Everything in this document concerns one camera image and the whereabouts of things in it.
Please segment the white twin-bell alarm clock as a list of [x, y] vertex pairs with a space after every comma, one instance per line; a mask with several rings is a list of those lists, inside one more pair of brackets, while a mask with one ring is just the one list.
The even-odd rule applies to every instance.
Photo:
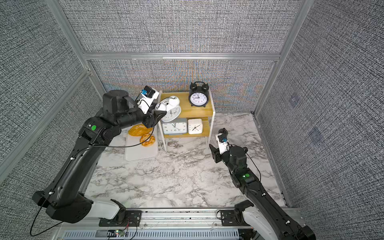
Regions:
[[155, 110], [167, 111], [167, 114], [161, 119], [164, 123], [175, 120], [181, 114], [182, 108], [180, 102], [177, 96], [170, 96], [156, 104]]

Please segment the black twin-bell alarm clock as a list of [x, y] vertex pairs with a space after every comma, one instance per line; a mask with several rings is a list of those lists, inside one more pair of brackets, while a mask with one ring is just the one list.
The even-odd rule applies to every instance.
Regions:
[[192, 107], [206, 107], [209, 102], [209, 85], [196, 81], [190, 84], [189, 102]]

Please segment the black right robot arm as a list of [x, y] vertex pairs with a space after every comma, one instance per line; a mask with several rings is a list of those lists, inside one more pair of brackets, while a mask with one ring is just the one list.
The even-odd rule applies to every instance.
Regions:
[[237, 222], [251, 226], [265, 240], [315, 240], [309, 226], [301, 226], [268, 194], [247, 165], [248, 149], [225, 146], [224, 152], [209, 145], [216, 163], [223, 162], [236, 188], [248, 199], [235, 205]]

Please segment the white square alarm clock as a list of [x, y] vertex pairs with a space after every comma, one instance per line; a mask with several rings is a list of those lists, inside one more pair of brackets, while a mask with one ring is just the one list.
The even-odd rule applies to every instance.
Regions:
[[203, 133], [203, 120], [202, 119], [189, 119], [188, 120], [188, 133], [190, 135], [197, 135]]

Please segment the grey rectangular alarm clock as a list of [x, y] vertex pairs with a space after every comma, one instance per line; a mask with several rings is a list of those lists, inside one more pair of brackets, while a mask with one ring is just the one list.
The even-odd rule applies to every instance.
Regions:
[[163, 123], [163, 133], [165, 135], [183, 135], [188, 132], [187, 119], [175, 119], [173, 121]]

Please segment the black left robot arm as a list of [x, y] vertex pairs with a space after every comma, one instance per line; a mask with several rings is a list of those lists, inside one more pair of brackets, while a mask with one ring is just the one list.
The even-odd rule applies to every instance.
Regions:
[[33, 201], [59, 223], [78, 223], [85, 218], [99, 218], [107, 226], [129, 223], [126, 208], [116, 200], [93, 201], [80, 188], [114, 137], [122, 129], [136, 124], [154, 128], [166, 115], [156, 110], [154, 101], [159, 92], [149, 86], [132, 99], [123, 90], [111, 90], [103, 95], [103, 106], [94, 117], [87, 119], [79, 131], [75, 146], [54, 180], [43, 191], [33, 194]]

